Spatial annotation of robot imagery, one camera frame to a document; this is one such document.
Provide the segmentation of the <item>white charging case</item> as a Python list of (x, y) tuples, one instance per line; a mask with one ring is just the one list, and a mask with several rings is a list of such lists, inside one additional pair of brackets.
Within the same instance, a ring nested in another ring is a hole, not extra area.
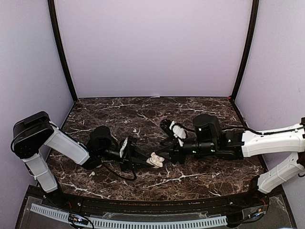
[(155, 152), (152, 152), (150, 157), (146, 160), (146, 162), (150, 165), (153, 166), (153, 168), (162, 168), (163, 167), (163, 162), (165, 159), (161, 156), (156, 155)]

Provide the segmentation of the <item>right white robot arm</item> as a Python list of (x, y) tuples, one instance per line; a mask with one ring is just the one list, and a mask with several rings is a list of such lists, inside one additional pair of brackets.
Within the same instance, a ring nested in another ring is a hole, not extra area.
[(160, 126), (172, 143), (151, 153), (147, 162), (155, 168), (161, 168), (166, 159), (183, 164), (187, 155), (236, 160), (261, 154), (290, 152), (290, 156), (276, 167), (251, 180), (249, 192), (243, 197), (243, 203), (248, 207), (255, 206), (263, 194), (270, 193), (275, 187), (305, 171), (303, 118), (293, 126), (257, 132), (245, 126), (222, 129), (216, 116), (200, 114), (193, 119), (192, 131), (196, 134), (195, 137), (188, 137), (188, 129), (175, 121), (164, 119)]

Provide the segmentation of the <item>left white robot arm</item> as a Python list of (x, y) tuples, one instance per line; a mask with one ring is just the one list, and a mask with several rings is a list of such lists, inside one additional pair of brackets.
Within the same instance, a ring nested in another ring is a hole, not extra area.
[(89, 141), (84, 145), (62, 131), (45, 111), (41, 111), (14, 125), (10, 148), (37, 180), (47, 200), (55, 207), (63, 208), (68, 204), (68, 199), (41, 155), (42, 147), (61, 153), (86, 170), (105, 167), (114, 173), (102, 162), (102, 157), (105, 157), (119, 162), (121, 171), (135, 173), (137, 167), (153, 167), (149, 164), (149, 157), (136, 143), (137, 140), (131, 136), (118, 143), (109, 127), (99, 126), (90, 133)]

